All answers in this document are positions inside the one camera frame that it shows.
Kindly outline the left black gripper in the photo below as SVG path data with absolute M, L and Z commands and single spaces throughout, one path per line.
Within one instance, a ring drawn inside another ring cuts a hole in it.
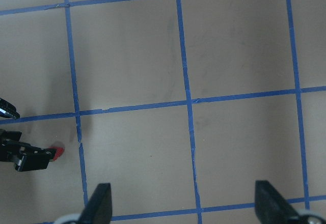
M 38 148 L 29 144 L 20 144 L 20 131 L 1 129 L 1 162 L 12 162 L 18 172 L 29 172 L 47 169 L 56 155 L 56 148 Z

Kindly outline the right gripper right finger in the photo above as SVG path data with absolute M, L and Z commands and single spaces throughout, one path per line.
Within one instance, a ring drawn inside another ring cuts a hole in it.
M 255 182 L 255 214 L 262 224 L 325 223 L 313 211 L 294 209 L 267 180 Z

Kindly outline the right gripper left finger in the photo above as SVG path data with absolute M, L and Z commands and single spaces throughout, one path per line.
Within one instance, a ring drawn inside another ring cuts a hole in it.
M 112 220 L 113 205 L 110 183 L 100 183 L 95 188 L 84 210 L 59 217 L 55 223 L 109 224 Z

